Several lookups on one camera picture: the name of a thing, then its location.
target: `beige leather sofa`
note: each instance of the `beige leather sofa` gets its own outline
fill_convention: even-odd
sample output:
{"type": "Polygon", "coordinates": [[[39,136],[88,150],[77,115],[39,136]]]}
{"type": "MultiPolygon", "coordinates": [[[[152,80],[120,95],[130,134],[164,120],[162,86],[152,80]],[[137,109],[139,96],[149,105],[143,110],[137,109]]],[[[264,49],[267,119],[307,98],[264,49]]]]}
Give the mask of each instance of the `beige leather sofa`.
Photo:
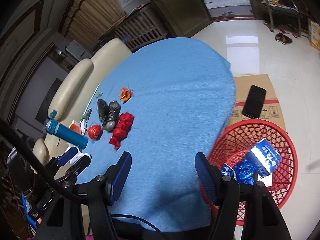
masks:
{"type": "MultiPolygon", "coordinates": [[[[53,109],[57,111],[55,120],[69,126],[73,120],[80,118],[97,86],[131,51],[119,39],[113,39],[104,45],[91,59],[80,61],[65,78],[54,95],[48,115],[53,109]]],[[[47,134],[45,140],[39,139],[33,153],[44,165],[51,157],[62,155],[68,145],[54,135],[47,134]]],[[[70,166],[66,164],[59,169],[56,178],[65,174],[70,166]]]]}

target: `curtain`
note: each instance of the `curtain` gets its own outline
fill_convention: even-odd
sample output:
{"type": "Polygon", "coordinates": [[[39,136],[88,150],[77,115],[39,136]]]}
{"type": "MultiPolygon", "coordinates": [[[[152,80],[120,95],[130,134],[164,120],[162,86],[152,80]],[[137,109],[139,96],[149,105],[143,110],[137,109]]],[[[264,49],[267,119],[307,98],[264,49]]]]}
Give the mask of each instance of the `curtain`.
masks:
{"type": "Polygon", "coordinates": [[[98,39],[126,15],[118,0],[74,0],[61,33],[92,52],[98,39]]]}

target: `blue tablecloth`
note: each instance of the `blue tablecloth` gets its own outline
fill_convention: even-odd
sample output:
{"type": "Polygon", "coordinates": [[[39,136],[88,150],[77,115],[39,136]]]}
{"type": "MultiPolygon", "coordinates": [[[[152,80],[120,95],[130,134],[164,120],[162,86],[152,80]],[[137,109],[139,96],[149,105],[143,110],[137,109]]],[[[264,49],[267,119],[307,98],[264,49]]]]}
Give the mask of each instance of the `blue tablecloth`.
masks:
{"type": "MultiPolygon", "coordinates": [[[[141,217],[164,232],[209,225],[210,208],[199,191],[194,157],[209,154],[230,117],[235,85],[229,67],[209,46],[190,38],[158,41],[125,59],[98,91],[109,103],[122,87],[133,90],[133,97],[121,104],[121,113],[135,117],[132,129],[118,151],[105,131],[99,141],[89,142],[83,152],[92,161],[78,183],[104,174],[129,151],[132,168],[111,213],[141,217]]],[[[94,97],[88,125],[99,122],[96,105],[94,97]]]]}

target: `screw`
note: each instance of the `screw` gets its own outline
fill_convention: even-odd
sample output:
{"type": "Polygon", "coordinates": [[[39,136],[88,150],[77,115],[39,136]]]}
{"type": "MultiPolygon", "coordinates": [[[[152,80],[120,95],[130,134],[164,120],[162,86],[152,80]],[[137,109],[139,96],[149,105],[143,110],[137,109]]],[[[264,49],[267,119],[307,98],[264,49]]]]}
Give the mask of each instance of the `screw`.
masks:
{"type": "Polygon", "coordinates": [[[222,179],[223,179],[224,181],[230,181],[230,180],[231,180],[231,177],[228,176],[228,175],[224,175],[224,176],[222,176],[222,179]]]}
{"type": "Polygon", "coordinates": [[[62,184],[63,187],[70,187],[71,186],[71,182],[70,181],[65,181],[63,184],[62,184]]]}
{"type": "Polygon", "coordinates": [[[257,184],[259,187],[263,187],[263,186],[264,186],[264,183],[263,183],[263,181],[261,181],[261,180],[258,180],[258,181],[256,182],[256,184],[257,184]]]}
{"type": "Polygon", "coordinates": [[[103,175],[98,175],[96,177],[96,181],[103,181],[104,180],[104,176],[103,175]]]}

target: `black phone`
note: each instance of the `black phone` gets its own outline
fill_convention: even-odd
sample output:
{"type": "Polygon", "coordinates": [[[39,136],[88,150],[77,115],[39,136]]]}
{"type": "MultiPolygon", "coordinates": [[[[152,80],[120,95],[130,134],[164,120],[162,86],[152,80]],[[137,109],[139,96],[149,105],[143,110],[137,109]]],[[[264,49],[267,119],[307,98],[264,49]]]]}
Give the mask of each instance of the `black phone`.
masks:
{"type": "Polygon", "coordinates": [[[244,103],[242,114],[252,119],[259,119],[266,93],[267,91],[264,88],[252,85],[244,103]]]}

